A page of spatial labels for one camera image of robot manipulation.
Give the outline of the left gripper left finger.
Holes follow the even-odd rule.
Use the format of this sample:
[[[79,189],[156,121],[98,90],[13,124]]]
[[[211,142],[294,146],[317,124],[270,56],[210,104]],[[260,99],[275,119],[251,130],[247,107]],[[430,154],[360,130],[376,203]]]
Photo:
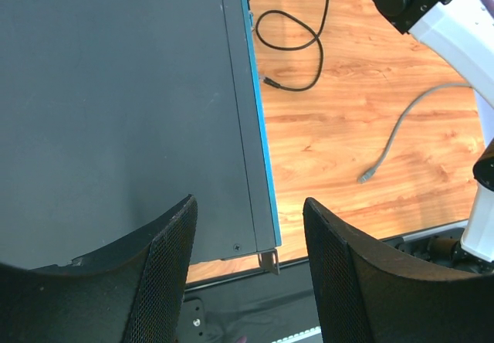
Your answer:
[[[66,266],[1,265],[3,342],[173,342],[195,238],[193,195]]]

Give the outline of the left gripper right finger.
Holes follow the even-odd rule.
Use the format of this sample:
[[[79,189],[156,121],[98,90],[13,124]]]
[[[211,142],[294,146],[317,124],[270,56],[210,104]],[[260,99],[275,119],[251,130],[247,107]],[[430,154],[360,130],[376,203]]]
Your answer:
[[[435,236],[419,258],[312,198],[303,222],[325,342],[493,340],[493,268],[458,241]]]

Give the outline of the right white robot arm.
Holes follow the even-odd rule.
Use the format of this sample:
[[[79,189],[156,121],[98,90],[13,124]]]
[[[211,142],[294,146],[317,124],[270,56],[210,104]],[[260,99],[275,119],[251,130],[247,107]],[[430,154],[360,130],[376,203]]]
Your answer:
[[[493,0],[372,0],[393,27],[436,52],[475,91],[486,149],[461,249],[493,261]]]

